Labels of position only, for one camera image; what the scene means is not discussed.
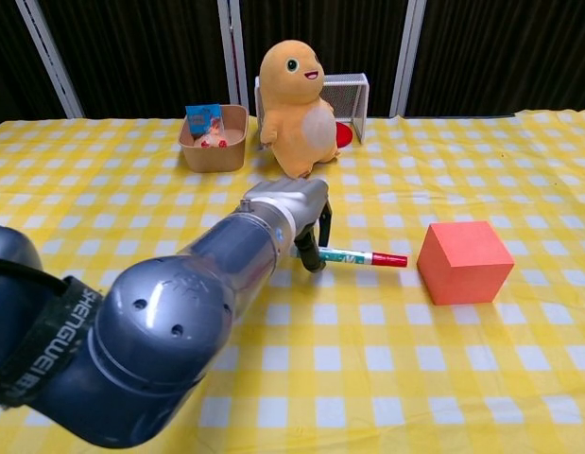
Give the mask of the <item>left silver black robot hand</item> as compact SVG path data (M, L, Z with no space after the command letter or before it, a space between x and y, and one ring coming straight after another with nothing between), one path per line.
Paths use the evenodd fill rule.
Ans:
M267 203L282 212L292 226L292 243L303 266L313 273L325 267L318 248L328 246L332 226L326 182L304 178L264 181L249 189L243 199Z

